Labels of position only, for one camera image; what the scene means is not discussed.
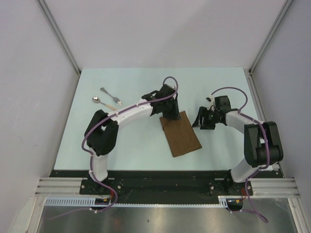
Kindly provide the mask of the brown cloth napkin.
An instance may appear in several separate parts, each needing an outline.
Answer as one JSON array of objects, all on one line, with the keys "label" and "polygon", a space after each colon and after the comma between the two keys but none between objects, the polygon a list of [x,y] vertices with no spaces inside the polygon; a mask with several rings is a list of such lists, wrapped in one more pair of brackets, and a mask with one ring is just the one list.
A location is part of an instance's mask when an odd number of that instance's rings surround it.
[{"label": "brown cloth napkin", "polygon": [[180,112],[180,120],[168,120],[160,117],[162,130],[168,141],[172,157],[179,157],[202,148],[187,113]]}]

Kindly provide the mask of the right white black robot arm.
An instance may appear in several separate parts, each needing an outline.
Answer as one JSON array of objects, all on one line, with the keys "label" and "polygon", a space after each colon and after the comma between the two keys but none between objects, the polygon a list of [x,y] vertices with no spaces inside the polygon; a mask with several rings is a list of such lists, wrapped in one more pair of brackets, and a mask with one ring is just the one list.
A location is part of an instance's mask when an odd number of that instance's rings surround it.
[{"label": "right white black robot arm", "polygon": [[230,195],[237,194],[242,183],[283,160],[284,152],[278,127],[272,121],[259,121],[240,109],[232,108],[228,96],[207,97],[209,107],[201,106],[192,127],[201,130],[214,130],[216,124],[222,123],[243,134],[244,158],[230,169],[224,179],[224,189]]}]

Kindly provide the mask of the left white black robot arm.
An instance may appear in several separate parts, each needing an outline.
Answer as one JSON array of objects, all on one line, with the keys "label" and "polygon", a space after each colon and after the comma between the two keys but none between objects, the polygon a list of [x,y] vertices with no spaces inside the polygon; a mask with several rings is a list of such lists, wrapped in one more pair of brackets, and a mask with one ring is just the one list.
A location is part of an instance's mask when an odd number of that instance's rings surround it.
[{"label": "left white black robot arm", "polygon": [[114,149],[119,130],[145,117],[162,114],[179,120],[178,88],[163,84],[159,91],[143,95],[135,104],[111,113],[98,110],[93,115],[82,140],[82,150],[90,154],[90,188],[97,194],[107,190],[108,155]]}]

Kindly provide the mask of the silver metal fork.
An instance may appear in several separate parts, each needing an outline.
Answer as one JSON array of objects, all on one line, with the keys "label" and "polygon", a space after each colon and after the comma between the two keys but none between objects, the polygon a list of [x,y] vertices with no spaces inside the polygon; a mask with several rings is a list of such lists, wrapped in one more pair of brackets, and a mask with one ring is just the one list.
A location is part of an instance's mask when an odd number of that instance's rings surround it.
[{"label": "silver metal fork", "polygon": [[122,106],[122,102],[120,101],[119,98],[112,96],[104,87],[101,87],[100,90],[104,93],[106,93],[108,96],[112,98],[112,100],[118,105]]}]

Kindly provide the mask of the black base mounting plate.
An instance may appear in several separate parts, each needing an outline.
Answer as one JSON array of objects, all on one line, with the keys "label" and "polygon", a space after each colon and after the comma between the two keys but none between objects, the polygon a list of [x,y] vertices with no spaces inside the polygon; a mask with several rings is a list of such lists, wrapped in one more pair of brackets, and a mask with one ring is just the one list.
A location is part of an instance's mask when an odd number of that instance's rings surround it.
[{"label": "black base mounting plate", "polygon": [[111,170],[101,183],[93,181],[86,170],[53,170],[50,176],[82,178],[81,195],[109,196],[118,204],[213,204],[217,202],[217,196],[240,196],[245,191],[253,196],[251,182],[226,191],[227,172]]}]

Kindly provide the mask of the right aluminium frame post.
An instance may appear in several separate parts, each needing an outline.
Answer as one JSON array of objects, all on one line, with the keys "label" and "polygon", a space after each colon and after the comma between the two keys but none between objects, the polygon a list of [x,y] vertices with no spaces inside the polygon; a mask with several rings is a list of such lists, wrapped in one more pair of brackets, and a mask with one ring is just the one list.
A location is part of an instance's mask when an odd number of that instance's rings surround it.
[{"label": "right aluminium frame post", "polygon": [[265,52],[267,51],[268,47],[272,43],[272,40],[276,36],[282,22],[284,21],[285,17],[287,16],[288,12],[290,11],[291,6],[293,5],[295,1],[294,0],[286,0],[284,4],[282,5],[276,19],[274,20],[262,46],[260,47],[254,61],[252,62],[250,68],[248,69],[248,72],[250,74],[253,74],[256,70],[258,64],[260,63],[261,59],[263,58]]}]

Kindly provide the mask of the aluminium frame post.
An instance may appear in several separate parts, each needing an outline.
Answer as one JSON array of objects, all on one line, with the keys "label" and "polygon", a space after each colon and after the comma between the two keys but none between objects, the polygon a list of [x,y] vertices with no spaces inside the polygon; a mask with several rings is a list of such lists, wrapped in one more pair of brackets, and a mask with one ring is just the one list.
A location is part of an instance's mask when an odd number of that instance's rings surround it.
[{"label": "aluminium frame post", "polygon": [[274,20],[262,46],[260,47],[254,61],[252,62],[250,68],[248,69],[248,72],[250,74],[253,74],[256,70],[258,64],[260,63],[261,59],[263,58],[265,52],[267,51],[268,47],[272,43],[272,40],[276,36],[282,22],[284,21],[285,17],[287,16],[288,12],[290,11],[291,6],[293,5],[295,1],[294,0],[286,0],[284,4],[282,5],[276,19]]},{"label": "aluminium frame post", "polygon": [[63,33],[61,32],[49,6],[47,5],[45,0],[36,0],[36,3],[39,7],[39,9],[41,10],[44,18],[46,19],[51,31],[53,32],[56,40],[58,41],[60,48],[62,49],[62,51],[64,52],[65,56],[67,57],[71,67],[73,68],[73,70],[75,71],[75,73],[80,76],[81,75],[81,69],[78,66],[78,63],[76,61],[76,59],[73,56],[73,53],[65,39],[65,37],[63,36]]}]

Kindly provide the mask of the right side aluminium rail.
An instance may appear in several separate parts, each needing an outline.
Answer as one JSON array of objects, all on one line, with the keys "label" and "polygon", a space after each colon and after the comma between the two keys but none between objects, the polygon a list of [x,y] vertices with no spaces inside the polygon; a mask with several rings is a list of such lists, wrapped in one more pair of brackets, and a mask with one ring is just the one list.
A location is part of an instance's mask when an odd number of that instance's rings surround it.
[{"label": "right side aluminium rail", "polygon": [[284,153],[279,136],[279,131],[275,122],[264,121],[266,120],[259,94],[255,87],[255,82],[252,74],[249,70],[245,69],[245,76],[249,85],[252,100],[259,117],[259,121],[262,122],[262,126],[265,130],[265,136],[267,138],[267,146],[269,150],[269,165],[272,166],[274,163],[278,163],[283,159]]}]

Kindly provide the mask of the aluminium rail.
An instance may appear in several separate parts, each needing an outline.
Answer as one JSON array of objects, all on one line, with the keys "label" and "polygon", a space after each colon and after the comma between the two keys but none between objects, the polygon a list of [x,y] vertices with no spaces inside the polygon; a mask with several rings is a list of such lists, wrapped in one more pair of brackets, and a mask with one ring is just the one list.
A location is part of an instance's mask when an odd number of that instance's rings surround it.
[{"label": "aluminium rail", "polygon": [[[82,178],[41,178],[36,196],[79,197]],[[299,198],[293,178],[252,178],[250,180],[255,198]]]},{"label": "aluminium rail", "polygon": [[265,130],[265,136],[267,138],[267,146],[269,150],[269,165],[272,166],[274,163],[278,163],[283,159],[284,153],[279,136],[279,131],[275,122],[264,121],[266,120],[259,94],[255,87],[255,82],[252,74],[249,70],[245,69],[245,76],[249,85],[252,100],[259,117],[259,121],[262,122],[262,126]]}]

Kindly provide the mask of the front aluminium rail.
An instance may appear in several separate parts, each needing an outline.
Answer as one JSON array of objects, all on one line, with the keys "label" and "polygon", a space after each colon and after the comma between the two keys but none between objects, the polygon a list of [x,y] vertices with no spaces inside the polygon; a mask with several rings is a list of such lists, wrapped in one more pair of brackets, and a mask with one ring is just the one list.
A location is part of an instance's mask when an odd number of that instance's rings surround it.
[{"label": "front aluminium rail", "polygon": [[[82,178],[41,178],[36,196],[79,197]],[[299,198],[293,178],[252,178],[250,180],[255,198]]]}]

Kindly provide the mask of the left aluminium frame post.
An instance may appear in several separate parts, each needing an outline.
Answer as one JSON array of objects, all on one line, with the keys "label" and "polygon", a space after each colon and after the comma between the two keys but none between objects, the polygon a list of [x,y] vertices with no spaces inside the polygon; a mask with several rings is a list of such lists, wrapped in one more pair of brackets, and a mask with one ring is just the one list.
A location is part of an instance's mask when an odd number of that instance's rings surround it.
[{"label": "left aluminium frame post", "polygon": [[73,56],[73,53],[65,39],[65,37],[63,36],[63,33],[61,32],[49,6],[47,5],[45,0],[36,0],[36,3],[39,7],[39,9],[41,10],[44,18],[46,19],[51,31],[53,32],[56,40],[58,41],[60,48],[62,49],[62,51],[64,52],[65,56],[67,57],[71,67],[73,68],[73,70],[75,71],[75,73],[80,76],[81,75],[81,69],[78,66],[78,63],[76,61],[76,59]]}]

